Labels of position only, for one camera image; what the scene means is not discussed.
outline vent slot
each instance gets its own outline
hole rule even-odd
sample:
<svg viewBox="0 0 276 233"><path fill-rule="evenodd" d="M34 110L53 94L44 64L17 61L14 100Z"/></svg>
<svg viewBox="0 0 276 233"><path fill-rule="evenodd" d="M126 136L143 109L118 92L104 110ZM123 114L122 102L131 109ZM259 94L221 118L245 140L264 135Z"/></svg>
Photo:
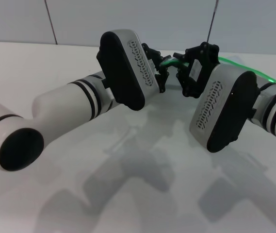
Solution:
<svg viewBox="0 0 276 233"><path fill-rule="evenodd" d="M138 42L130 41L129 47L131 48L131 52L134 55L134 59L137 61L137 66L140 68L140 73L142 74L143 79L146 81L147 86L153 85L153 80L151 79L151 75L146 67L146 62L143 60L143 56L141 50L138 47Z"/></svg>
<svg viewBox="0 0 276 233"><path fill-rule="evenodd" d="M223 86L220 81L215 81L212 83L212 87L209 90L206 101L201 109L201 112L196 121L196 126L201 130L206 128L209 118L215 108L216 103L219 101L221 93L223 91Z"/></svg>

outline white table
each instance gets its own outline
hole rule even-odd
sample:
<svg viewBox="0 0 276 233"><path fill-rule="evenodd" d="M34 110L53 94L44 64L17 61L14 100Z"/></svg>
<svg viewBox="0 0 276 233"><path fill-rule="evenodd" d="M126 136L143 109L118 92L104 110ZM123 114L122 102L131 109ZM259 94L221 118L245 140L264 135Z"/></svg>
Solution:
<svg viewBox="0 0 276 233"><path fill-rule="evenodd" d="M97 51L0 43L0 103L31 117L35 96L99 71ZM222 56L276 78L276 55ZM167 90L119 106L0 171L0 233L276 233L276 138L247 122L210 154L188 130L196 104Z"/></svg>

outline black bracket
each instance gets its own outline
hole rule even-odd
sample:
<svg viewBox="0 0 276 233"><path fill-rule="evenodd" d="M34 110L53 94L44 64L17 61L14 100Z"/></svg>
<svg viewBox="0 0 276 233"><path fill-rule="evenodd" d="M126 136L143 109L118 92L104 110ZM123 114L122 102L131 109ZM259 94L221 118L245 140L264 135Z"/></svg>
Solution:
<svg viewBox="0 0 276 233"><path fill-rule="evenodd" d="M219 47L203 42L200 46L187 49L185 54L173 56L188 66L178 66L177 79L185 97L199 98L204 91L213 69L220 64Z"/></svg>
<svg viewBox="0 0 276 233"><path fill-rule="evenodd" d="M152 60L156 70L159 72L159 74L155 74L155 78L158 83L160 93L163 93L166 90L165 84L168 79L169 72L168 72L168 68L160 66L160 63L166 60L167 58L170 58L171 56L169 55L166 57L162 57L161 52L149 48L149 46L146 43L143 43L142 47L144 49L147 59Z"/></svg>

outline white wall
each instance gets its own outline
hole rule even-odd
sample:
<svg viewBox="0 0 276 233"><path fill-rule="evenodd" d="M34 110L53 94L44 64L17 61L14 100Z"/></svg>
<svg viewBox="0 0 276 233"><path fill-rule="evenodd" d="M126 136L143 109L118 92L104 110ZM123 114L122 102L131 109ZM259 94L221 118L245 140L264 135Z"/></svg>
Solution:
<svg viewBox="0 0 276 233"><path fill-rule="evenodd" d="M130 28L156 49L207 38L215 0L47 0L59 44L97 46ZM0 0L0 41L55 43L44 0ZM276 0L220 0L211 43L223 52L276 54Z"/></svg>

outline cable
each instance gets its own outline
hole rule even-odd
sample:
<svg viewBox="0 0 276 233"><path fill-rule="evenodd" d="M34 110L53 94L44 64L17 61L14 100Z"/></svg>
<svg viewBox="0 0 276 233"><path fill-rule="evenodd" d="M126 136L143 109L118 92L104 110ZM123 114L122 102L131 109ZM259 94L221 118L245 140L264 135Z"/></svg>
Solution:
<svg viewBox="0 0 276 233"><path fill-rule="evenodd" d="M267 79L268 81L270 81L272 83L276 83L276 79L273 79L272 77L268 76L267 74L264 74L261 71L258 71L256 69L253 69L253 68L250 68L250 67L243 66L243 65L241 65L239 63L233 62L232 60L224 58L224 57L219 57L219 60L223 61L223 62L226 62L226 63L229 63L231 65L237 66L237 67L241 67L241 68L250 70L250 71L254 72L255 74L261 76L262 78Z"/></svg>

